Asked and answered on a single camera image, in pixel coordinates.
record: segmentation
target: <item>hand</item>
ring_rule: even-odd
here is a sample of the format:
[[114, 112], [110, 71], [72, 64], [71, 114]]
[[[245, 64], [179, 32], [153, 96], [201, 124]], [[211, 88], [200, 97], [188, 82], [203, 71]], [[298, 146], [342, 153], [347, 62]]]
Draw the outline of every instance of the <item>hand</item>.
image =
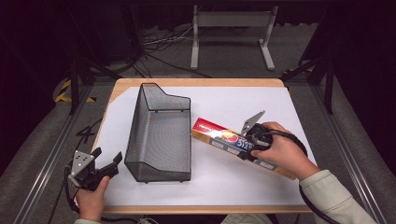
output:
[[105, 208], [104, 195], [109, 182], [110, 177], [105, 176], [96, 191], [80, 189], [77, 192], [76, 199], [80, 218], [100, 222], [103, 209]]
[[[290, 133], [282, 125], [276, 122], [264, 122], [262, 125], [268, 129], [274, 129]], [[303, 151], [289, 138], [273, 134], [273, 144], [268, 150], [253, 150], [251, 155], [262, 160], [271, 161], [274, 164], [294, 173], [299, 180], [317, 173], [320, 169], [310, 161]]]

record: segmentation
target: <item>white paper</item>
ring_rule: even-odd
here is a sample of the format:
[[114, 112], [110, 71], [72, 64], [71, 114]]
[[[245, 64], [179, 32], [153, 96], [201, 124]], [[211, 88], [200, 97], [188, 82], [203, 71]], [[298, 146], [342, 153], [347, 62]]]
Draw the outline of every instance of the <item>white paper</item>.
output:
[[[265, 110], [258, 121], [277, 121], [294, 133], [315, 162], [286, 88], [163, 87], [167, 94], [191, 98], [191, 127], [200, 117], [240, 132], [244, 121]], [[101, 168], [121, 151], [125, 157], [138, 87], [132, 87], [107, 108], [98, 136]], [[242, 161], [234, 154], [191, 139], [191, 181], [137, 183], [123, 161], [106, 191], [113, 205], [303, 205], [298, 180]]]

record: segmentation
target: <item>table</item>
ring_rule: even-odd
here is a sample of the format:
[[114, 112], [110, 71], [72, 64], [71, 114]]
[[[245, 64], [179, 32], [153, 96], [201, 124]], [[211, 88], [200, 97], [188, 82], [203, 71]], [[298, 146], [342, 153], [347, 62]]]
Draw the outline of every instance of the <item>table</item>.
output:
[[[197, 117], [204, 116], [239, 132], [243, 122], [265, 105], [266, 113], [259, 122], [276, 120], [283, 124], [305, 144], [308, 157], [315, 162], [289, 92], [279, 79], [123, 78], [117, 81], [109, 98], [95, 140], [93, 148], [101, 147], [103, 151], [96, 159], [97, 167], [109, 164], [119, 151], [125, 155], [125, 141], [129, 138], [125, 130], [131, 127], [138, 87], [144, 82], [155, 82], [168, 94], [190, 97], [191, 125]], [[260, 97], [252, 98], [256, 93]], [[228, 104], [230, 109], [224, 108], [222, 101], [226, 99], [239, 106]], [[219, 115], [220, 108], [223, 108], [222, 112], [226, 109], [226, 113]], [[191, 139], [191, 151], [191, 181], [183, 183], [137, 183], [122, 162], [120, 173], [112, 178], [106, 191], [104, 212], [148, 215], [310, 211], [298, 192], [298, 180], [287, 179], [257, 164], [242, 161], [196, 139]]]

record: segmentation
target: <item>colorful product box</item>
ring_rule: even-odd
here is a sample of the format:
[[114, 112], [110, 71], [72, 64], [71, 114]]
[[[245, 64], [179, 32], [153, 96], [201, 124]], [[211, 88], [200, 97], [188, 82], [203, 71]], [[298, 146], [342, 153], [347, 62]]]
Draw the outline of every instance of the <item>colorful product box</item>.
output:
[[[201, 118], [195, 121], [191, 130], [191, 137], [231, 152], [234, 155], [238, 155], [240, 151], [250, 151], [253, 147], [252, 143], [249, 143], [238, 133]], [[264, 160], [255, 160], [253, 162], [289, 179], [296, 178], [294, 174], [276, 166], [272, 162]]]

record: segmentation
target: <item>sleeve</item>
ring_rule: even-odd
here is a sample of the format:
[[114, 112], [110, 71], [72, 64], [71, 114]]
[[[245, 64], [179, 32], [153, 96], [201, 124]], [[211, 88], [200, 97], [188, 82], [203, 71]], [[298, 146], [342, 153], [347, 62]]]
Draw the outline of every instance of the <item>sleeve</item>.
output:
[[89, 220], [80, 218], [80, 219], [77, 219], [74, 224], [100, 224], [100, 222], [89, 221]]
[[[339, 223], [375, 223], [328, 170], [309, 176], [300, 182], [300, 186], [319, 211]], [[318, 224], [327, 223], [318, 216], [315, 216], [315, 220]]]

